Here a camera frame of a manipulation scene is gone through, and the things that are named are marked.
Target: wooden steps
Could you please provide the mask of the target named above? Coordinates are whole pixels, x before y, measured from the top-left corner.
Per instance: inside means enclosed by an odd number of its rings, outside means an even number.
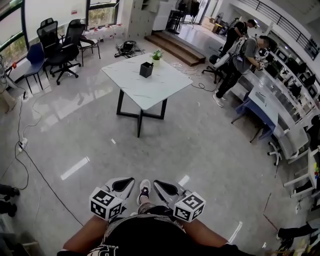
[[[195,66],[206,61],[205,56],[163,32],[157,32],[144,38],[189,66]]]

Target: white marker cube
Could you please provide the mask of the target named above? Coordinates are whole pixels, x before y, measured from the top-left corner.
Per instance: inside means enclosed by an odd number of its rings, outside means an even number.
[[[89,197],[89,209],[104,220],[112,219],[121,213],[125,200],[96,187]]]
[[[206,200],[196,192],[193,192],[174,204],[173,216],[186,222],[192,222],[202,214],[205,205]]]

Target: glossy floor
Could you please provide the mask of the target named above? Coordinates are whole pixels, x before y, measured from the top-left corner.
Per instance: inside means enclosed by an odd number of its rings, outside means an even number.
[[[146,53],[157,49],[144,40],[138,45]],[[282,164],[276,174],[274,159],[267,156],[268,141],[249,143],[255,132],[249,119],[230,124],[239,104],[232,95],[227,96],[225,108],[220,108],[211,92],[190,85],[168,99],[163,121],[145,118],[141,137],[137,138],[137,121],[116,115],[119,88],[101,71],[101,67],[123,57],[114,58],[113,42],[101,43],[100,51],[101,59],[96,52],[85,52],[84,67],[75,68],[78,79],[64,75],[57,86],[54,78],[47,80],[42,74],[44,91],[33,82],[34,95],[27,90],[19,126],[20,136],[28,139],[27,149],[35,164],[82,224],[92,216],[89,195],[111,178],[136,179],[128,204],[130,214],[137,208],[141,180],[180,181],[185,176],[190,178],[185,187],[206,199],[200,219],[226,239],[242,222],[233,242],[248,253],[258,253],[264,243],[267,249],[279,245],[276,230],[263,213],[277,228],[305,223],[307,200],[296,214],[297,200],[290,199],[283,187],[283,182],[293,177],[286,171],[292,167]],[[166,52],[163,59],[189,74],[195,86],[202,83],[208,90],[216,87],[210,75],[201,75],[205,64],[195,69]],[[18,85],[27,89],[25,81]],[[1,175],[14,158],[21,93],[21,89],[11,91],[17,105],[8,114],[1,113]],[[122,107],[124,111],[139,112],[127,96]],[[150,112],[158,114],[160,110],[158,104]],[[18,233],[30,233],[44,254],[53,256],[81,225],[55,197],[26,154],[18,158],[30,176],[28,187],[15,199],[18,211],[9,219],[10,224]],[[2,184],[18,188],[26,182],[27,173],[16,160],[1,178]],[[159,202],[154,191],[151,199]]]

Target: black pen holder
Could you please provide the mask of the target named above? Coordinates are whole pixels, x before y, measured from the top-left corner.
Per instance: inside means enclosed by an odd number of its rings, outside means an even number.
[[[150,64],[148,62],[145,62],[141,64],[140,66],[140,76],[143,76],[144,78],[150,77],[152,74],[152,70],[154,69],[154,64]]]

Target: blue chair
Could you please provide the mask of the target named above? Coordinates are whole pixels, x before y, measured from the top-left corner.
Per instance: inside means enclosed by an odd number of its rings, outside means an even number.
[[[25,80],[29,86],[30,92],[32,93],[32,90],[30,88],[30,84],[29,84],[27,77],[33,76],[34,80],[37,82],[35,74],[37,74],[41,89],[43,90],[41,80],[39,77],[39,71],[41,70],[41,68],[43,68],[47,78],[48,78],[48,74],[47,74],[46,68],[44,67],[45,52],[44,52],[44,49],[43,49],[42,44],[40,42],[30,46],[30,49],[26,55],[26,59],[31,63],[31,66],[24,74],[24,77],[25,77]]]

